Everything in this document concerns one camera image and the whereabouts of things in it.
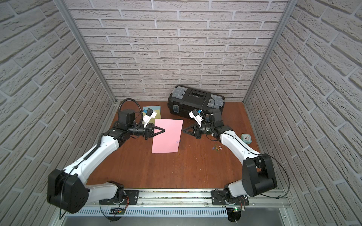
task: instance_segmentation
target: brown tabletop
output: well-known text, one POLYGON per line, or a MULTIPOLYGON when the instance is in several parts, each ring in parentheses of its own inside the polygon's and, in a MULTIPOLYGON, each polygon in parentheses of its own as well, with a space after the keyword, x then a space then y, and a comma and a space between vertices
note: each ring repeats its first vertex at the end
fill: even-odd
MULTIPOLYGON (((141 108, 160 105, 161 118, 183 119, 183 128, 195 123, 195 120, 172 115, 167 102, 139 104, 141 108)), ((131 101, 122 107, 127 108, 137 111, 137 106, 131 101)), ((230 126, 237 135, 250 134, 250 147, 259 152, 243 103, 226 102, 222 118, 224 125, 230 126)), ((185 133, 181 133, 180 140, 178 152, 152 154, 152 138, 130 138, 93 171, 87 184, 113 180, 126 188, 223 188, 225 184, 241 179, 241 163, 223 144, 210 141, 205 135, 196 139, 185 133), (215 144, 222 150, 213 150, 215 144)))

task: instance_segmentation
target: brick wall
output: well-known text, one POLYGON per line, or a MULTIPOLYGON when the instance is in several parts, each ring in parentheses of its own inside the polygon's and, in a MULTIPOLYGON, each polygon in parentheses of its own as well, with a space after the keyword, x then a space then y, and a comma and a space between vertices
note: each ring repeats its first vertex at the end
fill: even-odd
POLYGON ((1 1, 0 53, 0 224, 47 225, 48 174, 93 145, 112 104, 52 1, 1 1))
POLYGON ((300 225, 362 222, 361 2, 299 0, 246 102, 300 225))
POLYGON ((118 99, 176 84, 242 101, 287 0, 67 0, 118 99))

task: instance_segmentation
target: aluminum frame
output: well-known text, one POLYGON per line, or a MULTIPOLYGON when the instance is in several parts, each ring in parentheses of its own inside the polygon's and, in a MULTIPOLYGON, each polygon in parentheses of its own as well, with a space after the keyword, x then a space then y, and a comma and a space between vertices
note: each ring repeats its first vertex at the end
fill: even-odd
POLYGON ((267 61, 269 60, 274 47, 277 45, 277 42, 282 35, 282 32, 288 23, 288 19, 290 15, 292 14, 294 7, 296 6, 298 0, 289 0, 287 5, 285 6, 284 12, 282 14, 282 17, 280 18, 280 21, 277 25, 277 28, 274 31, 273 36, 271 37, 271 40, 266 47, 266 50, 264 52, 263 57, 261 58, 261 61, 259 63, 258 69, 256 70, 254 77, 250 83, 250 86, 248 87, 247 93, 245 94, 245 97, 243 99, 243 103, 246 103, 248 101, 248 98, 251 95, 251 92, 254 89, 254 86, 256 82, 258 81, 259 76, 261 75, 261 71, 263 70, 264 66, 266 65, 267 61))
POLYGON ((84 36, 82 35, 82 32, 80 31, 77 23, 75 22, 72 14, 70 13, 69 8, 67 7, 66 3, 64 2, 64 0, 54 0, 55 5, 57 6, 59 12, 61 13, 61 15, 63 16, 65 22, 68 24, 68 27, 70 29, 70 31, 73 33, 75 39, 77 40, 80 48, 83 50, 84 55, 86 56, 86 58, 88 59, 90 65, 92 66, 94 72, 96 73, 99 81, 101 82, 103 88, 106 90, 107 95, 109 96, 109 98, 111 99, 111 101, 113 102, 113 104, 116 104, 117 99, 114 96, 111 88, 109 87, 106 79, 104 78, 104 75, 101 71, 101 68, 99 67, 96 59, 94 58, 91 49, 89 48, 87 42, 85 41, 84 36))
MULTIPOLYGON (((225 206, 212 205, 211 191, 214 189, 163 189, 163 188, 126 188, 125 190, 139 190, 136 205, 129 205, 124 216, 128 217, 227 217, 225 206)), ((273 189, 263 193, 277 197, 284 194, 282 189, 273 189)), ((295 215, 288 198, 271 199, 265 196, 249 197, 249 205, 245 208, 278 208, 285 226, 297 225, 295 215)), ((110 209, 118 205, 101 205, 107 216, 110 209)), ((60 226, 68 217, 97 217, 102 216, 99 202, 85 205, 75 214, 67 213, 62 220, 58 219, 59 209, 56 209, 49 225, 60 226)))
POLYGON ((117 111, 118 105, 116 104, 112 104, 111 107, 109 108, 109 111, 107 113, 106 118, 104 119, 103 125, 101 127, 100 132, 106 132, 108 131, 111 126, 112 126, 112 121, 114 119, 115 113, 117 111))

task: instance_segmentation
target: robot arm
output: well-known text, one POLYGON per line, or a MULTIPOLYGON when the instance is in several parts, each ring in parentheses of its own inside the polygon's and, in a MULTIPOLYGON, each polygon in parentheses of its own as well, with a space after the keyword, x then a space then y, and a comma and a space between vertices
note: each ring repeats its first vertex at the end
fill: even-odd
POLYGON ((233 200, 242 195, 254 197, 277 187, 273 163, 267 154, 261 155, 244 143, 236 133, 221 119, 219 109, 209 110, 209 121, 194 124, 185 129, 184 133, 201 138, 202 134, 211 135, 227 146, 243 165, 241 180, 225 185, 226 200, 233 200))
MULTIPOLYGON (((135 112, 127 109, 118 113, 114 127, 100 136, 98 143, 82 157, 63 170, 53 170, 48 176, 47 201, 70 213, 78 212, 85 204, 103 199, 120 203, 124 198, 123 185, 108 181, 104 184, 85 185, 90 174, 112 152, 122 146, 132 135, 143 136, 145 140, 165 132, 164 129, 148 123, 135 125, 135 112)), ((149 114, 152 118, 156 112, 149 114)))

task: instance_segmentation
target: metal vent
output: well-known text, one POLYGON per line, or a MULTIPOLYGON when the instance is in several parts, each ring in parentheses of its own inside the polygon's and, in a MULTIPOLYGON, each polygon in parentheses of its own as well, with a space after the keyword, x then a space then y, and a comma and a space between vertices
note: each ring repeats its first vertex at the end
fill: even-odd
MULTIPOLYGON (((109 214, 111 207, 102 207, 102 211, 106 216, 109 214)), ((68 216, 102 216, 99 207, 84 207, 75 214, 68 216)), ((209 208, 182 208, 182 207, 128 207, 126 212, 117 216, 127 217, 227 217, 224 207, 209 208)))

